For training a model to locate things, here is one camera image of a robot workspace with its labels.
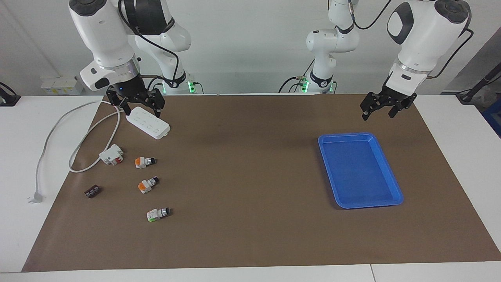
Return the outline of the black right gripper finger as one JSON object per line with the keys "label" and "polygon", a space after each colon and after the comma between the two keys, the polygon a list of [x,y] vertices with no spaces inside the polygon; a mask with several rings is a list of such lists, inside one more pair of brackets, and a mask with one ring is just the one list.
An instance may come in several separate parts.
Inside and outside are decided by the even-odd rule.
{"label": "black right gripper finger", "polygon": [[118,107],[118,109],[123,110],[126,116],[130,116],[131,108],[128,105],[128,98],[121,98],[120,95],[115,90],[115,88],[107,88],[106,96],[111,105],[113,105],[114,107]]}
{"label": "black right gripper finger", "polygon": [[165,106],[165,100],[159,89],[154,88],[153,90],[148,91],[146,98],[146,106],[152,109],[154,115],[157,118],[160,118],[161,111],[164,109]]}

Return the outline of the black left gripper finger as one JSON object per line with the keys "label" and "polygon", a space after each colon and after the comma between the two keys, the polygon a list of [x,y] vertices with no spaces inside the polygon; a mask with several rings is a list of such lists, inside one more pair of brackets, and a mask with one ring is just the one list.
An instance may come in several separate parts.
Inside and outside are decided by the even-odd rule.
{"label": "black left gripper finger", "polygon": [[393,107],[390,109],[388,116],[390,118],[395,118],[396,114],[403,109],[408,109],[411,106],[411,98],[406,98],[402,101],[396,101]]}
{"label": "black left gripper finger", "polygon": [[380,96],[375,93],[368,93],[361,102],[362,118],[368,120],[370,115],[382,107],[385,107],[384,101],[381,102]]}

